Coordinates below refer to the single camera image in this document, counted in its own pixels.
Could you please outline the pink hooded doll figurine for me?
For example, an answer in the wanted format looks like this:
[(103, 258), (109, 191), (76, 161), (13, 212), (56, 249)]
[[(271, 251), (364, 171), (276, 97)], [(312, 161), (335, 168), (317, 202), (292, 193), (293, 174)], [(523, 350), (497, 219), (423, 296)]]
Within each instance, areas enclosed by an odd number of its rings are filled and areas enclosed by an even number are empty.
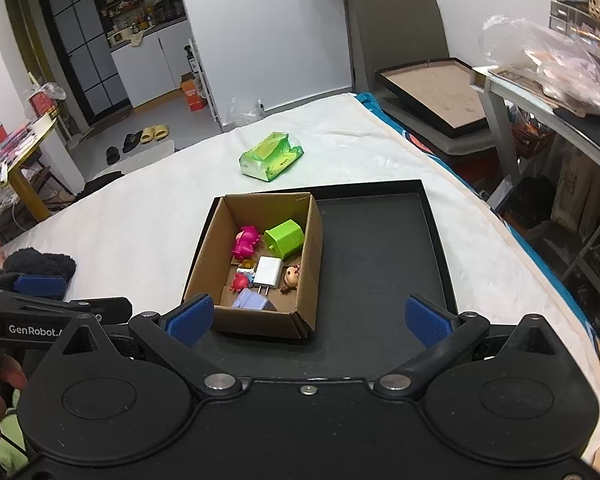
[(236, 261), (251, 258), (260, 245), (261, 234), (254, 226), (243, 226), (236, 234), (232, 248), (232, 257)]

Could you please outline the orange box on floor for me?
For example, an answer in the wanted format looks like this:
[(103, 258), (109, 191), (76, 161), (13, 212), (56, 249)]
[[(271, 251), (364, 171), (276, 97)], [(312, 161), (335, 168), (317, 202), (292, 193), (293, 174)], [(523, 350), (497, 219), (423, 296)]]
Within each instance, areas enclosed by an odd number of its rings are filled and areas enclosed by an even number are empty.
[(186, 103), (191, 112), (203, 110), (207, 106), (206, 100), (197, 89), (194, 75), (187, 73), (181, 76), (181, 90), (184, 93)]

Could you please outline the purple toy armchair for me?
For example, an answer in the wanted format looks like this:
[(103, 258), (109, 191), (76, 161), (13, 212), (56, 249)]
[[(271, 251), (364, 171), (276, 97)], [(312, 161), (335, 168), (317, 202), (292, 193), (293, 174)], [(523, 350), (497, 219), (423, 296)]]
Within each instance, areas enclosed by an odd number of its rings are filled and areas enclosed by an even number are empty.
[(249, 311), (275, 311), (276, 307), (267, 296), (263, 296), (250, 288), (244, 288), (233, 301), (232, 307), (235, 309)]

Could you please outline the red small figurine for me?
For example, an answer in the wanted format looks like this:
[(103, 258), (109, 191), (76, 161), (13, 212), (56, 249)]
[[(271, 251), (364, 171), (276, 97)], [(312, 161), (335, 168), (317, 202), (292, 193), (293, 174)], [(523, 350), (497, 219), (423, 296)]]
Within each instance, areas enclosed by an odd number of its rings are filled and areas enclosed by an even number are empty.
[(237, 272), (234, 275), (232, 284), (230, 284), (230, 290), (232, 292), (241, 292), (246, 288), (251, 287), (251, 276), (242, 272)]

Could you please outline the green toy cabinet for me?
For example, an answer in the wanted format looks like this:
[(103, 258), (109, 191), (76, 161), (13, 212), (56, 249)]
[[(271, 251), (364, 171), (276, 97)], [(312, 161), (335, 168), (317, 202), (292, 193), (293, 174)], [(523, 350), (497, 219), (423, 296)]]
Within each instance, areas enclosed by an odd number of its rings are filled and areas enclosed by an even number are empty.
[(274, 257), (287, 259), (302, 248), (304, 234), (297, 222), (288, 219), (274, 228), (265, 230), (263, 240)]

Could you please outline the green tissue pack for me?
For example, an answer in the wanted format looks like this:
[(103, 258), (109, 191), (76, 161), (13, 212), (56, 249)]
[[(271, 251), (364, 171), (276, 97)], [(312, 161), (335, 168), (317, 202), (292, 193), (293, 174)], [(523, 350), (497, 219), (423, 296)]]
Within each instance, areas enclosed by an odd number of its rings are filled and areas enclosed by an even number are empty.
[(271, 182), (289, 169), (303, 154), (301, 144), (289, 133), (272, 132), (259, 144), (240, 155), (239, 167), (246, 177)]

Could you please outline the clear plastic bag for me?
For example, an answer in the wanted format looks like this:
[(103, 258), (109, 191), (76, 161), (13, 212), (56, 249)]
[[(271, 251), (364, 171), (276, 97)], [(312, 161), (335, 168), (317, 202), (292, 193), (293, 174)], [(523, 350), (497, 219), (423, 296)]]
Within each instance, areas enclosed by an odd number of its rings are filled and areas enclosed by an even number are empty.
[(573, 114), (600, 116), (600, 66), (580, 41), (524, 18), (493, 15), (479, 44), (498, 68), (535, 82), (543, 96)]

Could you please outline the black shallow tray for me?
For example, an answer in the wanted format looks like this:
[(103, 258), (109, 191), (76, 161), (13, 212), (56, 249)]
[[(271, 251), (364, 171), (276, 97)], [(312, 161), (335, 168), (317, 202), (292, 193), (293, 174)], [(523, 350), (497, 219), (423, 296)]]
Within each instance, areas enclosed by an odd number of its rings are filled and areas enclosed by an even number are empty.
[[(232, 255), (245, 226), (259, 233), (287, 220), (300, 226), (301, 248), (284, 258), (300, 268), (288, 294), (261, 287), (269, 311), (233, 307)], [(194, 253), (184, 299), (207, 294), (215, 333), (305, 344), (321, 338), (361, 349), (386, 341), (405, 324), (405, 305), (419, 296), (456, 313), (441, 238), (419, 180), (337, 184), (213, 200)]]

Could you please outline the white metal side table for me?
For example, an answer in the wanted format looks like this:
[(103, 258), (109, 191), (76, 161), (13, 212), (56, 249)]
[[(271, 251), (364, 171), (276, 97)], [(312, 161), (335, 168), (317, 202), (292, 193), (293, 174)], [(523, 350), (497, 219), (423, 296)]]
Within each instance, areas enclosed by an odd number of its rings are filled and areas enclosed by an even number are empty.
[[(493, 136), (503, 179), (488, 200), (489, 206), (499, 211), (525, 177), (538, 171), (551, 174), (557, 166), (557, 156), (573, 150), (586, 156), (595, 172), (600, 172), (600, 136), (589, 136), (555, 113), (553, 107), (528, 89), (498, 76), (495, 66), (475, 67), (471, 70), (471, 87), (482, 104), (489, 129)], [(508, 120), (506, 104), (511, 102), (531, 114), (538, 122), (551, 128), (556, 138), (550, 148), (532, 158), (517, 156), (512, 126)]]

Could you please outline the black framed board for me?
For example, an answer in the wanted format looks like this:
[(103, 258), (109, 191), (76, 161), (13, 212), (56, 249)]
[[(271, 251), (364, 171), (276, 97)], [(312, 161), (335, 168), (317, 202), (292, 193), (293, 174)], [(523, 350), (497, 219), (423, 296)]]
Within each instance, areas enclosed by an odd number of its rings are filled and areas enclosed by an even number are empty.
[(462, 60), (437, 58), (382, 68), (375, 80), (415, 116), (455, 139), (488, 126), (471, 75)]

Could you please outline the yellow slippers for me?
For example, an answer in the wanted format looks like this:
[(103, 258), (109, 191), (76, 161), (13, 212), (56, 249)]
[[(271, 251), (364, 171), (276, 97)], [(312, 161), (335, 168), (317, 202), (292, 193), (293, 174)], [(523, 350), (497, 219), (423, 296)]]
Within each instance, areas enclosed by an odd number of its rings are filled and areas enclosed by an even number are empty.
[(140, 143), (147, 144), (152, 141), (161, 141), (170, 134), (170, 129), (166, 124), (150, 126), (143, 128), (140, 135)]

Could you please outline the black slippers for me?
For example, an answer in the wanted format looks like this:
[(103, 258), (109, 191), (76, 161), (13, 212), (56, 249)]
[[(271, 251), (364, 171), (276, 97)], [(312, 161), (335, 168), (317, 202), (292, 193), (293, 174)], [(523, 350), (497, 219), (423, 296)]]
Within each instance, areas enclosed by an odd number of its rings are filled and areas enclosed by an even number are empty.
[(137, 148), (137, 145), (140, 144), (140, 139), (142, 138), (142, 133), (137, 131), (136, 133), (127, 134), (123, 140), (122, 148), (117, 148), (116, 146), (110, 146), (106, 149), (106, 163), (108, 166), (111, 166), (118, 162), (121, 159), (122, 154), (128, 154), (130, 151), (133, 151)]

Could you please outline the white usb charger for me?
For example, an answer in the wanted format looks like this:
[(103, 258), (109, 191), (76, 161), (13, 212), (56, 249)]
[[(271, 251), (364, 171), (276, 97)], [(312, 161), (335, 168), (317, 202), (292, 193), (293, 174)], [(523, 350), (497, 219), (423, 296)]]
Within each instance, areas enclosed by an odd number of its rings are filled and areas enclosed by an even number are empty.
[(283, 270), (283, 260), (281, 258), (262, 256), (258, 260), (256, 272), (254, 272), (253, 284), (258, 289), (265, 288), (268, 292), (271, 288), (276, 288), (279, 283)]

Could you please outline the brown-haired girl figurine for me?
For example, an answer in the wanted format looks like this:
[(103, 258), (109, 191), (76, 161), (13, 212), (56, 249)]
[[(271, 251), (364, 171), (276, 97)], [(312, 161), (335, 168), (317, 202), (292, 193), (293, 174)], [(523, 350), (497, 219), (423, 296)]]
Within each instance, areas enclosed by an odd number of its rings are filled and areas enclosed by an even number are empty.
[(287, 266), (284, 276), (283, 276), (283, 285), (280, 286), (280, 292), (283, 295), (289, 294), (292, 290), (296, 290), (300, 281), (300, 264), (293, 264), (292, 266)]

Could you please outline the brown cardboard box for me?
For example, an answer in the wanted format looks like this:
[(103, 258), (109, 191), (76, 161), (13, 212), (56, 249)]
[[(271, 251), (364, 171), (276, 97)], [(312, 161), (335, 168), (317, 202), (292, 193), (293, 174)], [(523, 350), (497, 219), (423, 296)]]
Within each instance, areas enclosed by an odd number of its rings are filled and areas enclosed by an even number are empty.
[(218, 332), (306, 339), (316, 327), (322, 246), (322, 217), (308, 192), (219, 197), (183, 298), (208, 295)]

